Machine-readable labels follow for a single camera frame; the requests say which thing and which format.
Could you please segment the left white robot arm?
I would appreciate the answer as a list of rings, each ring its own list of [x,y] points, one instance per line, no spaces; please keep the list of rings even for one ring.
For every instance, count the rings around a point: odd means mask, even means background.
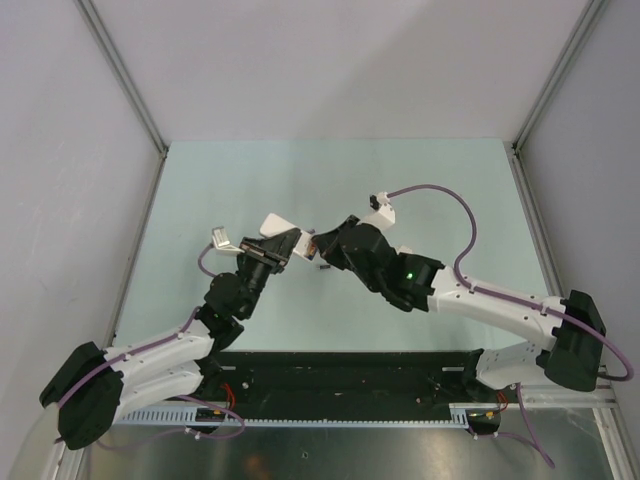
[[[187,321],[137,344],[101,349],[76,347],[40,394],[43,407],[58,410],[59,441],[79,450],[99,440],[128,413],[172,397],[207,400],[221,387],[214,356],[243,332],[270,276],[292,255],[303,255],[311,236],[288,223],[234,246],[224,228],[212,231],[209,250],[235,257],[233,272],[214,274],[201,306]]]

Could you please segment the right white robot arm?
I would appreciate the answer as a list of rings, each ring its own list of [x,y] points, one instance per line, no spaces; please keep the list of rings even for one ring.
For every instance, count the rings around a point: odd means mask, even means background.
[[[484,401],[540,377],[574,391],[595,389],[606,328],[590,295],[574,290],[566,298],[543,298],[460,281],[438,260],[398,252],[376,226],[355,217],[312,243],[329,265],[352,272],[401,311],[456,314],[521,337],[520,344],[473,353],[461,376],[469,399]]]

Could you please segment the white red remote control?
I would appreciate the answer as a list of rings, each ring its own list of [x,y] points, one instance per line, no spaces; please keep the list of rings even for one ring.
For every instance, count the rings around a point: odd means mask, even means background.
[[[259,233],[264,238],[272,238],[294,230],[299,233],[299,237],[292,253],[308,262],[313,262],[317,254],[317,248],[312,243],[314,229],[304,230],[275,213],[269,213],[261,224]]]

